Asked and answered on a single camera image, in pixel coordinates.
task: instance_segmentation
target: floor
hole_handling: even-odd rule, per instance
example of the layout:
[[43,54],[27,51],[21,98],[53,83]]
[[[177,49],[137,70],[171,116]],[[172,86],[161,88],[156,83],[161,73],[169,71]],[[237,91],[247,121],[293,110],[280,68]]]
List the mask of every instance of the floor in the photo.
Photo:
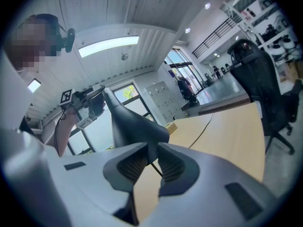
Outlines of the floor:
[[[241,90],[242,87],[239,83],[230,73],[227,73],[221,79],[215,81],[213,85],[199,93],[197,100],[203,105]],[[291,125],[293,126],[293,131],[290,136],[287,136],[286,129],[281,130],[280,134],[293,145],[295,153],[292,156],[288,155],[288,148],[277,139],[273,139],[266,154],[263,183],[277,197],[291,188],[298,173],[298,166],[303,164],[303,90],[300,92],[297,120]],[[267,144],[268,140],[269,137],[265,137],[265,144]]]
[[205,88],[196,97],[200,105],[220,100],[223,97],[232,95],[243,90],[237,80],[227,72],[223,77],[217,79],[214,84]]

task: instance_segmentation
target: tree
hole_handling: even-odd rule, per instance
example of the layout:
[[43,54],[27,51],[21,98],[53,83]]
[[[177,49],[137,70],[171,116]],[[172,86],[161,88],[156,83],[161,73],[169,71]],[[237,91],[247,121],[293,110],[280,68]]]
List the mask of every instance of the tree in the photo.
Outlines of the tree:
[[136,95],[138,95],[138,93],[133,85],[130,85],[123,89],[123,97],[126,98],[127,100],[131,99],[132,97],[134,97]]

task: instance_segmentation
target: headphones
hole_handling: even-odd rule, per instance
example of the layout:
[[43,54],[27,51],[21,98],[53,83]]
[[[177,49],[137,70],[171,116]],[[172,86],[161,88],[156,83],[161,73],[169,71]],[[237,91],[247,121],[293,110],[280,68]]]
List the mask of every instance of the headphones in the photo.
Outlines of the headphones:
[[56,16],[51,14],[38,14],[36,18],[43,19],[51,25],[51,37],[55,37],[56,45],[51,46],[51,52],[49,56],[57,56],[57,53],[60,52],[63,48],[67,53],[71,52],[72,46],[75,41],[75,29],[70,28],[67,31],[67,36],[62,38],[60,34],[60,28],[64,30],[64,28],[59,24],[59,20]]

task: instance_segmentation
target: ceiling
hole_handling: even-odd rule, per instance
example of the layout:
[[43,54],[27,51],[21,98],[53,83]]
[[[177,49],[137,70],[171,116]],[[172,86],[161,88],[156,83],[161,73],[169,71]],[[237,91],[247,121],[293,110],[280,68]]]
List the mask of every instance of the ceiling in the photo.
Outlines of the ceiling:
[[217,57],[214,55],[215,53],[222,55],[227,52],[227,50],[236,42],[236,37],[238,36],[238,40],[245,39],[245,34],[240,30],[235,35],[230,37],[225,43],[223,43],[220,47],[218,47],[213,53],[211,53],[209,56],[207,56],[202,63],[207,64],[215,59]]
[[[32,14],[56,15],[66,30],[75,28],[71,53],[40,63],[40,70],[22,74],[29,84],[41,82],[28,109],[35,125],[58,107],[61,93],[83,90],[97,83],[120,81],[157,69],[186,26],[209,0],[31,0],[14,27]],[[137,45],[112,48],[81,58],[80,47],[128,35],[138,35]],[[121,60],[123,53],[129,55]]]

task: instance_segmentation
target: recessed light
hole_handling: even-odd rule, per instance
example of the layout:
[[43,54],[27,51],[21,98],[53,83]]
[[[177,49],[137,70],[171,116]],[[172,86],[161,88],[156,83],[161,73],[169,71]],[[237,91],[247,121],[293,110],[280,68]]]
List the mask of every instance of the recessed light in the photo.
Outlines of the recessed light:
[[38,89],[38,87],[40,87],[41,86],[41,82],[39,82],[36,78],[34,78],[33,80],[32,80],[32,82],[27,86],[28,87],[28,89],[33,93],[33,92],[35,92],[37,89]]
[[107,50],[114,47],[125,46],[130,44],[137,44],[139,40],[139,36],[129,36],[129,37],[121,37],[116,39],[104,40],[101,42],[97,42],[94,44],[90,44],[83,48],[79,49],[80,56],[83,58],[85,56],[91,55],[93,53]]

